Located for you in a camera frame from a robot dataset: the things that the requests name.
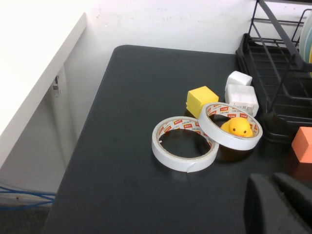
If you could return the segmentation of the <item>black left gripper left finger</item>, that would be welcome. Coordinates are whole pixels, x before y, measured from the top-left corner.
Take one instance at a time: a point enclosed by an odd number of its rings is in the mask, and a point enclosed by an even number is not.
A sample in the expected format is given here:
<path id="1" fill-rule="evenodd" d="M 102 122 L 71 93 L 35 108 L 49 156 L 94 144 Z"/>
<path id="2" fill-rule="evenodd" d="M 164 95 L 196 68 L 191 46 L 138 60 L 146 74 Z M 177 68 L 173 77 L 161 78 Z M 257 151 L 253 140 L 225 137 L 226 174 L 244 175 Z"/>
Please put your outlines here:
<path id="1" fill-rule="evenodd" d="M 251 174 L 244 199 L 248 234 L 306 234 L 305 221 L 292 207 L 273 177 Z"/>

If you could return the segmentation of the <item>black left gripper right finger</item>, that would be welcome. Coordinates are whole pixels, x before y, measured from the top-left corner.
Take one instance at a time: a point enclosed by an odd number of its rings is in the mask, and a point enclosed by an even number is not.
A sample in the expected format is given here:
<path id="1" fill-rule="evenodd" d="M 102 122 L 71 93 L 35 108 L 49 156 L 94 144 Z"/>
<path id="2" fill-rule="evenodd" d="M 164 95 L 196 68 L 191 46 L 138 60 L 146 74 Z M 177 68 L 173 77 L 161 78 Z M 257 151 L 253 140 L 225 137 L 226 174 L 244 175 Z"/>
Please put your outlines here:
<path id="1" fill-rule="evenodd" d="M 296 212 L 305 220 L 312 220 L 312 190 L 283 173 L 274 173 L 273 180 Z"/>

